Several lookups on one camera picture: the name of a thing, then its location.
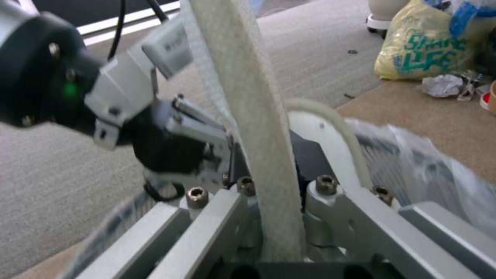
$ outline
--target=red object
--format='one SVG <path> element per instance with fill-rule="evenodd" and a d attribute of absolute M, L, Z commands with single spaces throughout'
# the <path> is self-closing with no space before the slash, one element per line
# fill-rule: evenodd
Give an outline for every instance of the red object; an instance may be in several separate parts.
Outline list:
<path fill-rule="evenodd" d="M 489 94 L 489 92 L 487 92 L 486 94 L 484 94 L 482 96 L 482 100 L 486 103 L 486 104 L 489 104 L 489 98 L 491 97 L 491 94 Z"/>

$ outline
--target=screw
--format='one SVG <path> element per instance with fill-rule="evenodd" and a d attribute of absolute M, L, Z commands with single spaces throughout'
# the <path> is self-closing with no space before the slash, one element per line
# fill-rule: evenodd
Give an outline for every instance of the screw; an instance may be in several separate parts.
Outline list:
<path fill-rule="evenodd" d="M 256 194 L 255 182 L 253 182 L 250 176 L 239 178 L 236 182 L 236 185 L 238 187 L 238 193 L 241 193 L 248 197 L 254 196 Z"/>
<path fill-rule="evenodd" d="M 388 206 L 391 206 L 393 203 L 394 197 L 385 187 L 374 186 L 374 188 L 372 188 L 372 193 Z"/>
<path fill-rule="evenodd" d="M 56 44 L 56 43 L 49 43 L 48 44 L 48 50 L 50 51 L 50 55 L 53 58 L 58 59 L 60 57 L 61 49 L 60 49 L 60 47 L 59 47 L 58 44 Z"/>
<path fill-rule="evenodd" d="M 113 116 L 118 116 L 119 114 L 121 114 L 121 110 L 118 107 L 111 107 L 109 108 L 109 113 Z"/>
<path fill-rule="evenodd" d="M 30 115 L 26 115 L 21 119 L 21 123 L 24 127 L 32 126 L 34 122 L 35 122 L 34 117 Z"/>
<path fill-rule="evenodd" d="M 74 69 L 67 69 L 65 71 L 65 79 L 68 81 L 74 81 L 76 78 L 76 72 L 74 72 Z"/>
<path fill-rule="evenodd" d="M 317 177 L 317 192 L 322 195 L 331 196 L 336 193 L 338 181 L 330 175 L 320 175 Z"/>
<path fill-rule="evenodd" d="M 182 123 L 183 122 L 183 118 L 179 114 L 173 115 L 172 116 L 172 119 L 176 120 L 178 123 Z"/>
<path fill-rule="evenodd" d="M 227 173 L 222 174 L 222 185 L 227 186 L 229 184 L 229 175 Z"/>
<path fill-rule="evenodd" d="M 186 203 L 189 208 L 202 209 L 208 203 L 208 193 L 202 187 L 193 187 L 186 194 Z"/>

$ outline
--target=transparent plastic sheet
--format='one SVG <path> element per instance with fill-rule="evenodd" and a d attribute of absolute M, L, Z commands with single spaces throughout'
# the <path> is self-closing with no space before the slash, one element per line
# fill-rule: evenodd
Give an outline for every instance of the transparent plastic sheet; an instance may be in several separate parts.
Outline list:
<path fill-rule="evenodd" d="M 433 201 L 496 239 L 496 188 L 428 138 L 392 125 L 346 119 L 360 143 L 374 185 L 402 206 Z"/>

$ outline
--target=crumpled paper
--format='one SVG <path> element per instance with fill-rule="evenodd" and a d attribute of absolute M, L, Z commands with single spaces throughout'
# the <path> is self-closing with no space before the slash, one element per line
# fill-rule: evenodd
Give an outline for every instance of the crumpled paper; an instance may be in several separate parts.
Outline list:
<path fill-rule="evenodd" d="M 463 86 L 463 80 L 452 74 L 442 74 L 436 77 L 424 77 L 420 86 L 422 92 L 436 98 L 458 95 Z"/>

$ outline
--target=black cable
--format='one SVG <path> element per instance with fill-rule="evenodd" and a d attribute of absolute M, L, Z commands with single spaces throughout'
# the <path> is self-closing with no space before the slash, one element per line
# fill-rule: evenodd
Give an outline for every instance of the black cable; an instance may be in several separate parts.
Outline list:
<path fill-rule="evenodd" d="M 110 48 L 109 56 L 107 57 L 107 60 L 112 59 L 112 57 L 114 57 L 114 55 L 116 54 L 117 46 L 119 45 L 119 41 L 121 40 L 121 34 L 124 27 L 124 16 L 125 16 L 125 0 L 121 0 L 121 10 L 119 11 L 119 18 L 117 20 L 116 34 L 114 36 L 114 41 L 112 42 L 112 47 Z"/>
<path fill-rule="evenodd" d="M 168 20 L 167 16 L 164 14 L 162 9 L 158 5 L 157 0 L 146 0 L 146 1 L 148 2 L 148 5 L 150 5 L 150 8 L 152 8 L 153 12 L 161 22 Z"/>

